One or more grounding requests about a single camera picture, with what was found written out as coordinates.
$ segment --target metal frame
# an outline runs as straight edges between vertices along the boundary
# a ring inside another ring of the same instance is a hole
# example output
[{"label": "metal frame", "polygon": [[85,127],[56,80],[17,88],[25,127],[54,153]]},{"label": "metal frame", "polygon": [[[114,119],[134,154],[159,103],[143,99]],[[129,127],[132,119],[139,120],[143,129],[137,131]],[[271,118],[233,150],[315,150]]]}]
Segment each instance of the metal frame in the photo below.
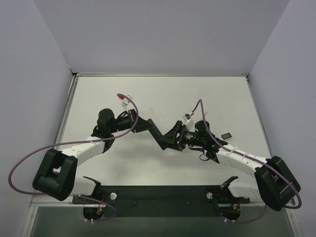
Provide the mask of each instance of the metal frame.
[{"label": "metal frame", "polygon": [[[72,84],[70,86],[69,92],[68,92],[68,96],[67,96],[67,102],[66,102],[66,106],[63,112],[63,116],[62,116],[62,120],[60,122],[59,128],[58,128],[58,133],[56,136],[56,143],[60,142],[62,137],[63,137],[63,133],[65,130],[65,126],[66,126],[66,121],[68,119],[68,115],[70,112],[70,107],[73,101],[73,97],[75,94],[75,90],[76,90],[76,86],[78,83],[78,80],[80,77],[245,77],[247,84],[248,84],[248,88],[252,97],[252,101],[254,103],[253,100],[253,96],[252,96],[252,92],[249,86],[249,81],[247,80],[247,74],[242,74],[242,75],[165,75],[165,74],[161,74],[161,75],[155,75],[155,74],[127,74],[127,75],[123,75],[123,74],[105,74],[105,73],[78,73],[76,75],[73,76],[72,79]],[[269,147],[269,143],[267,141],[267,137],[265,134],[265,130],[264,127],[262,125],[262,121],[260,119],[260,115],[258,113],[257,107],[254,103],[258,118],[259,118],[259,122],[262,128],[262,131],[264,133],[264,137],[267,143],[267,147],[269,150],[269,153],[271,155],[271,150]],[[249,205],[255,205],[255,206],[262,206],[263,203],[262,202],[251,202]],[[29,237],[31,232],[32,232],[32,228],[33,228],[33,224],[35,221],[35,217],[36,217],[36,213],[38,210],[38,207],[41,206],[64,206],[64,207],[78,207],[78,206],[82,206],[82,207],[94,207],[94,206],[98,206],[97,204],[72,204],[72,197],[67,198],[66,200],[60,202],[57,201],[56,199],[49,197],[49,196],[33,196],[31,203],[30,203],[30,208],[22,229],[22,233],[21,233],[21,237]],[[302,231],[301,228],[299,226],[299,221],[296,215],[296,211],[292,210],[292,209],[287,209],[286,210],[287,215],[288,215],[288,219],[290,222],[290,225],[292,227],[292,231],[295,237],[302,237]]]}]

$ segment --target gray wall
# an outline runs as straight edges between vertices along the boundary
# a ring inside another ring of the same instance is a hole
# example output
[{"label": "gray wall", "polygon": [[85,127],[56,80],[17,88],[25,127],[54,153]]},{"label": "gray wall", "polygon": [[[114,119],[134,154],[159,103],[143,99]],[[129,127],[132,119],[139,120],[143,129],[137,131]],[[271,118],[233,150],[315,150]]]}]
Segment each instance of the gray wall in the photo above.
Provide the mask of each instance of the gray wall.
[{"label": "gray wall", "polygon": [[34,0],[73,72],[249,73],[289,0]]},{"label": "gray wall", "polygon": [[292,0],[250,73],[250,87],[273,155],[302,186],[298,210],[316,234],[316,1]]},{"label": "gray wall", "polygon": [[[31,197],[13,191],[7,176],[28,152],[52,143],[71,72],[31,0],[0,7],[0,236],[20,236]],[[43,153],[21,165],[16,186],[31,191]]]}]

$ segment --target screw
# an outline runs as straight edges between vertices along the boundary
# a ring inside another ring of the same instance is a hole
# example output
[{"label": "screw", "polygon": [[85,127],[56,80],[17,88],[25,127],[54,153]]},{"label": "screw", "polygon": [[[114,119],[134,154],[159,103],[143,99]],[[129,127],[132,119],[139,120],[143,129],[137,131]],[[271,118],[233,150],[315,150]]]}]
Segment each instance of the screw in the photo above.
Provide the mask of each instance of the screw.
[{"label": "screw", "polygon": [[117,196],[118,196],[118,195],[117,195],[116,193],[111,193],[111,194],[110,194],[110,199],[111,199],[111,200],[115,200],[115,199],[117,199]]},{"label": "screw", "polygon": [[212,199],[213,198],[213,193],[208,192],[206,194],[207,199]]}]

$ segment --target gray floor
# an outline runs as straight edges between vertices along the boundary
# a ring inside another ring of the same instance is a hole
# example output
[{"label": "gray floor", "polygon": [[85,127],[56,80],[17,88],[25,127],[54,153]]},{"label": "gray floor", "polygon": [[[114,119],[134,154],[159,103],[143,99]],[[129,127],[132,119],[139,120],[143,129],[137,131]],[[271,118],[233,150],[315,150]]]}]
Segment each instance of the gray floor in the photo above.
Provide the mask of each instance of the gray floor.
[{"label": "gray floor", "polygon": [[[241,220],[259,215],[263,207],[242,208]],[[222,217],[121,217],[91,225],[79,217],[82,207],[39,207],[32,237],[292,237],[286,211],[268,209],[251,224],[224,223]]]}]

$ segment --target pink cable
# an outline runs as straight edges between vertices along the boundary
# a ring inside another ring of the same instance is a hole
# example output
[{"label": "pink cable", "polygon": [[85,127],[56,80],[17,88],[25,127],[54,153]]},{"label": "pink cable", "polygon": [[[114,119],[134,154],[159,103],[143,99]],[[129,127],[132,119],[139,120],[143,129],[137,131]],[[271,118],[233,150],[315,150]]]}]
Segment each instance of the pink cable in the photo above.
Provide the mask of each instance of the pink cable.
[{"label": "pink cable", "polygon": [[75,142],[62,142],[62,143],[55,143],[55,144],[52,144],[52,145],[48,145],[48,146],[44,146],[44,147],[41,147],[41,148],[38,148],[37,150],[27,154],[26,156],[24,156],[21,160],[19,160],[14,166],[13,168],[11,169],[10,173],[9,173],[9,176],[8,176],[8,183],[10,185],[10,187],[17,191],[18,193],[21,193],[21,194],[29,194],[29,195],[45,195],[44,193],[35,193],[35,192],[28,192],[28,191],[24,191],[24,190],[21,190],[21,189],[18,189],[17,187],[15,187],[12,183],[12,174],[13,172],[15,171],[15,169],[23,162],[25,161],[27,158],[29,158],[30,156],[34,155],[35,153],[37,152],[40,152],[42,150],[45,150],[47,148],[51,148],[51,147],[55,147],[55,146],[63,146],[63,145],[70,145],[70,144],[82,144],[82,143],[90,143],[90,142],[101,142],[101,141],[109,141],[109,140],[113,140],[113,139],[116,139],[116,138],[120,138],[122,136],[125,136],[126,134],[128,134],[129,132],[131,132],[132,130],[134,130],[134,127],[136,126],[137,124],[137,121],[138,121],[138,109],[137,109],[137,106],[135,105],[135,103],[130,99],[128,98],[127,96],[125,95],[122,95],[122,94],[117,94],[117,96],[119,98],[123,97],[125,99],[127,99],[130,103],[132,103],[132,105],[134,106],[135,110],[136,110],[136,120],[135,120],[135,123],[133,124],[133,126],[128,130],[126,131],[125,133],[122,133],[121,135],[118,135],[116,137],[110,137],[110,138],[104,138],[104,139],[96,139],[96,140],[89,140],[89,141],[75,141]]}]

